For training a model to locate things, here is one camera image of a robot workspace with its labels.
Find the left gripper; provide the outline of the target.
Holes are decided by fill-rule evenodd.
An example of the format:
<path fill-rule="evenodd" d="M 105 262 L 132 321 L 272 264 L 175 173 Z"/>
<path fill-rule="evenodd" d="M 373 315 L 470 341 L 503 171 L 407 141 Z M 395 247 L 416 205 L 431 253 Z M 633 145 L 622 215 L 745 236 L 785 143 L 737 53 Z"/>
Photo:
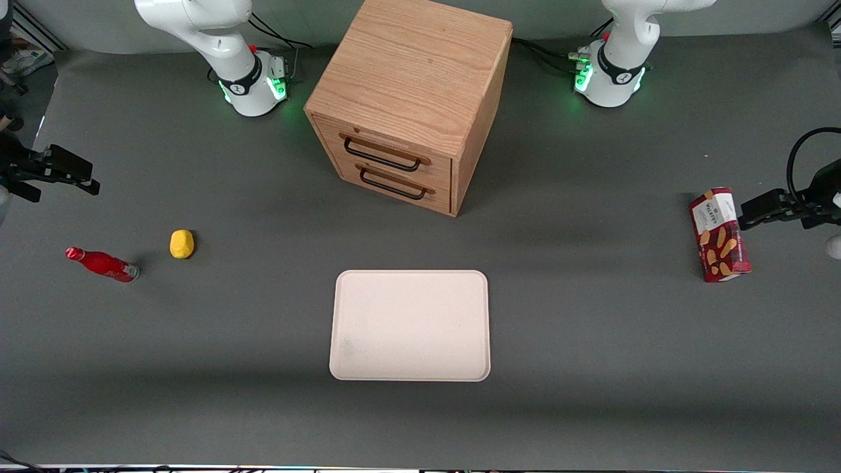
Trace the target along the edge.
<path fill-rule="evenodd" d="M 815 207 L 799 207 L 795 198 L 784 189 L 772 189 L 740 204 L 740 231 L 776 221 L 801 219 L 805 230 L 820 225 L 840 225 L 840 160 L 825 165 L 812 179 L 812 202 Z"/>

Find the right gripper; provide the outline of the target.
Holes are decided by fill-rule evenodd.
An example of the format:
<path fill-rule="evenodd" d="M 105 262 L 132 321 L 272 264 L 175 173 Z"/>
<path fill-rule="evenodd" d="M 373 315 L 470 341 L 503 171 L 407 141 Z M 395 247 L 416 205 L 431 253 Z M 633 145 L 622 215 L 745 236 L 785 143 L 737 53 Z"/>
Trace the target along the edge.
<path fill-rule="evenodd" d="M 37 203 L 41 195 L 39 188 L 24 181 L 64 183 L 97 196 L 101 185 L 92 173 L 93 164 L 61 146 L 32 150 L 12 132 L 1 132 L 1 185 L 23 200 Z"/>

